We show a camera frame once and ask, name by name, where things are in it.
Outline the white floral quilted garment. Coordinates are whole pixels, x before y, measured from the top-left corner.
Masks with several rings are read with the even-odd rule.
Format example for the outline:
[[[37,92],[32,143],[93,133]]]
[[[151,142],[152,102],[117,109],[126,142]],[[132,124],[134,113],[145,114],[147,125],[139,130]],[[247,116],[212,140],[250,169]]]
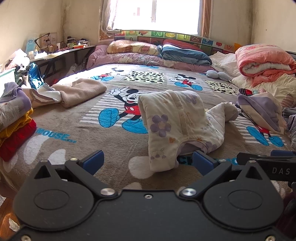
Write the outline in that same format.
[[[239,115],[229,102],[205,110],[201,97],[191,90],[141,94],[138,107],[149,136],[149,167],[153,172],[177,168],[179,155],[196,150],[208,154],[218,149],[224,142],[226,122]]]

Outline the grey clothes pile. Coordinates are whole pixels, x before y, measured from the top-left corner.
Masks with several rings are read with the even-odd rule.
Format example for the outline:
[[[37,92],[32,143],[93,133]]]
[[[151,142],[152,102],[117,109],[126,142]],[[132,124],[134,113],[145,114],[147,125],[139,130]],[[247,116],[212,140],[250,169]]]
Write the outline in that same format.
[[[290,135],[291,147],[295,150],[296,146],[296,109],[284,108],[282,112],[284,120],[287,122],[287,131]]]

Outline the Mickey Mouse bed blanket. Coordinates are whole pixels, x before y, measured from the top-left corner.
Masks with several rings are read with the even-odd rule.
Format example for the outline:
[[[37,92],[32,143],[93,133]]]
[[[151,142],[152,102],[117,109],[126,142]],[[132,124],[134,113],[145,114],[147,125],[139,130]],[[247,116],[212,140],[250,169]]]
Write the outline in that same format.
[[[1,195],[13,197],[37,162],[60,165],[84,158],[96,150],[104,153],[104,165],[95,177],[114,189],[178,190],[201,177],[191,156],[179,156],[178,168],[154,173],[148,162],[148,135],[142,119],[125,105],[139,94],[165,90],[191,90],[205,109],[221,102],[235,102],[236,88],[227,93],[213,89],[215,81],[204,74],[173,68],[131,64],[107,64],[60,80],[69,85],[80,78],[102,81],[107,91],[72,108],[50,104],[34,109],[35,133],[10,161],[1,161]]]

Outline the purple and cream garment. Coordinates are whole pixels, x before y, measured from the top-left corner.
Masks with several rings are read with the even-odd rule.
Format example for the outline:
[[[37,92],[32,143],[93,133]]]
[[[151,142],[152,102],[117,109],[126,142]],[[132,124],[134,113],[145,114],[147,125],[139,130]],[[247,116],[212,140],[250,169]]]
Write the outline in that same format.
[[[282,107],[272,94],[264,92],[245,96],[239,93],[237,104],[243,113],[261,128],[284,134],[286,122],[282,116]]]

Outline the cream quilt under pink one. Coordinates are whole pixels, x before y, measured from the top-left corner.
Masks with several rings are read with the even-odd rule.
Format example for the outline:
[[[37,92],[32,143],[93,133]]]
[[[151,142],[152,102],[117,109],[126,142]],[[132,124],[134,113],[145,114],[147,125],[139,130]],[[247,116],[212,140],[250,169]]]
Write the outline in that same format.
[[[238,88],[245,88],[252,91],[264,89],[271,93],[283,108],[295,108],[296,79],[294,75],[284,74],[274,82],[262,82],[255,87],[252,87],[251,79],[243,75],[232,79],[232,83]]]

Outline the beige folded fleece blanket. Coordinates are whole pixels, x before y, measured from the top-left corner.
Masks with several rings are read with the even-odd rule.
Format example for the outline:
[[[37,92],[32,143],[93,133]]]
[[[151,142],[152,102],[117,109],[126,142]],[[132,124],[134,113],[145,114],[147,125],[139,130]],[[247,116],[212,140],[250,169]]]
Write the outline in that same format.
[[[64,108],[71,108],[86,102],[107,90],[107,87],[101,81],[83,78],[72,82],[71,86],[55,84],[52,87],[60,92],[61,105]]]

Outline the white brown patterned garment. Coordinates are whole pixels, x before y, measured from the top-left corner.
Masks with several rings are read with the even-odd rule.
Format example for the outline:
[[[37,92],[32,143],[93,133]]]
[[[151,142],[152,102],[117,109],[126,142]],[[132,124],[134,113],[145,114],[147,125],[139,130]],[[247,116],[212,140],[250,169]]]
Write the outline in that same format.
[[[37,90],[33,88],[22,88],[22,90],[27,97],[29,97],[32,108],[56,104],[62,101],[60,92],[52,87],[49,87],[46,83],[40,86]]]

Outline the red folded garment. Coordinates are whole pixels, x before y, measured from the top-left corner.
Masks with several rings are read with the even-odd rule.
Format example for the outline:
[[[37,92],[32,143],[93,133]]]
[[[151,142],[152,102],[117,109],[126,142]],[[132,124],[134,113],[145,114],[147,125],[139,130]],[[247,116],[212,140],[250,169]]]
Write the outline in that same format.
[[[34,120],[19,128],[1,145],[1,158],[4,162],[10,161],[17,150],[35,133],[37,125]]]

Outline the grey plush toy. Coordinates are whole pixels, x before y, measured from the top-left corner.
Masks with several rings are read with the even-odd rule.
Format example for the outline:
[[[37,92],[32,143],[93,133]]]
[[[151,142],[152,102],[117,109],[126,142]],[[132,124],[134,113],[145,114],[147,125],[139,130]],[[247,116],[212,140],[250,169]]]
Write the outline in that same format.
[[[231,82],[232,80],[232,78],[228,74],[224,72],[216,72],[214,70],[208,70],[206,72],[206,76],[212,79],[220,79],[227,82]]]

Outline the yellow folded garment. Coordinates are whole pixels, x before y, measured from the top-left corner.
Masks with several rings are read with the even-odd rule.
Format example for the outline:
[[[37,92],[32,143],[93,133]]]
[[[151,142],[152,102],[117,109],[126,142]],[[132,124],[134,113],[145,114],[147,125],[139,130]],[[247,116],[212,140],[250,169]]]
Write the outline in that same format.
[[[33,108],[31,108],[28,112],[26,112],[21,118],[13,122],[8,127],[4,128],[0,132],[0,146],[3,145],[4,141],[8,139],[14,132],[16,132],[19,128],[24,127],[27,123],[32,121],[30,115],[34,112]]]

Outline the pink rolled quilt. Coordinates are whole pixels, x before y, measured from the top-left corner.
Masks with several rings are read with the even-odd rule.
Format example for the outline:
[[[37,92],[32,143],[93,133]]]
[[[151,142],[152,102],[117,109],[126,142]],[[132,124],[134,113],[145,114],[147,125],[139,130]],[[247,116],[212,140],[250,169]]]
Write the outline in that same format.
[[[274,82],[283,74],[295,74],[295,60],[276,45],[252,44],[235,52],[239,72],[251,81],[253,87]]]

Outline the purple grey folded garment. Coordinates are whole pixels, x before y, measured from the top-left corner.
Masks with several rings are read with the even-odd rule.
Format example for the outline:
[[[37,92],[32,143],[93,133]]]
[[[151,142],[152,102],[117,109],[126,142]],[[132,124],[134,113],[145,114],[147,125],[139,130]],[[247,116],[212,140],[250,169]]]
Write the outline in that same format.
[[[4,84],[1,96],[1,131],[31,110],[31,100],[15,82]]]

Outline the dark cluttered desk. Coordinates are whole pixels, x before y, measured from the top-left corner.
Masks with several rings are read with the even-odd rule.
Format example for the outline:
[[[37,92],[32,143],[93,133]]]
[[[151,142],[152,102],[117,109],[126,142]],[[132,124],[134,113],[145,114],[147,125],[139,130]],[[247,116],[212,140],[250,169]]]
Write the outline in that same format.
[[[94,50],[95,45],[60,51],[32,60],[30,63],[35,63],[38,66],[41,76],[45,80],[57,73],[67,72],[73,64],[79,66],[81,63],[86,62]]]

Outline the blue folded duvet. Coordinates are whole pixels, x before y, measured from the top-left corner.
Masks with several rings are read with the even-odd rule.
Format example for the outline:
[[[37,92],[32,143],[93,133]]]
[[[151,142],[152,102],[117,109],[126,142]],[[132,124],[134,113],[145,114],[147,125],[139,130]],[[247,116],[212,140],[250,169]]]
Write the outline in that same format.
[[[165,44],[157,46],[159,56],[165,60],[184,62],[194,65],[212,65],[209,56],[201,51],[182,49],[174,45]]]

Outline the colourful alphabet foam mat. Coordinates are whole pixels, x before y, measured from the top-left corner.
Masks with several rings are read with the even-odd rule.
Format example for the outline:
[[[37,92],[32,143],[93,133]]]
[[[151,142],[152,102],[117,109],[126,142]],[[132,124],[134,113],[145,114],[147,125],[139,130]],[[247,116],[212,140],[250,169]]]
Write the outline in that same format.
[[[241,45],[237,43],[234,43],[233,46],[197,35],[163,31],[126,30],[114,34],[114,40],[130,40],[146,42],[154,45],[163,45],[166,40],[169,42],[179,41],[196,46],[200,51],[206,53],[207,55],[213,55],[216,52],[221,52],[224,54],[235,53],[235,51],[241,47]]]

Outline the yellow patterned pillow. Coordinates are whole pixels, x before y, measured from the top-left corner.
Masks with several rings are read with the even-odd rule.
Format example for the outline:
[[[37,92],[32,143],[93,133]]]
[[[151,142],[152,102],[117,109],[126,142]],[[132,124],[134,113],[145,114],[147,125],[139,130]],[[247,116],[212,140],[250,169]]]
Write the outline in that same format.
[[[151,56],[158,56],[158,47],[145,42],[135,42],[130,40],[116,40],[107,47],[108,54],[117,53],[138,53]]]

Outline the red pillow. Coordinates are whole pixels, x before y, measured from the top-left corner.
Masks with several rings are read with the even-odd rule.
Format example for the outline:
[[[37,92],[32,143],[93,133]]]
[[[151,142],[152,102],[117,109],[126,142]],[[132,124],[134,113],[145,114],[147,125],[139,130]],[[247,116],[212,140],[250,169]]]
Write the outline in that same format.
[[[196,51],[202,52],[202,50],[199,47],[192,45],[190,43],[187,43],[187,42],[179,41],[179,40],[165,39],[163,41],[163,45],[166,45],[166,44],[173,45],[173,46],[179,47],[181,49],[191,49],[191,50],[196,50]]]

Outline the window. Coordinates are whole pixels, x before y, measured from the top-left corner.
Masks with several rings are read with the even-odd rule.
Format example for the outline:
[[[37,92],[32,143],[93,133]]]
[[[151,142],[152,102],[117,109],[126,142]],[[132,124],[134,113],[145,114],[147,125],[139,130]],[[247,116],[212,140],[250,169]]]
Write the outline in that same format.
[[[166,31],[198,35],[202,32],[202,1],[108,1],[105,28]]]

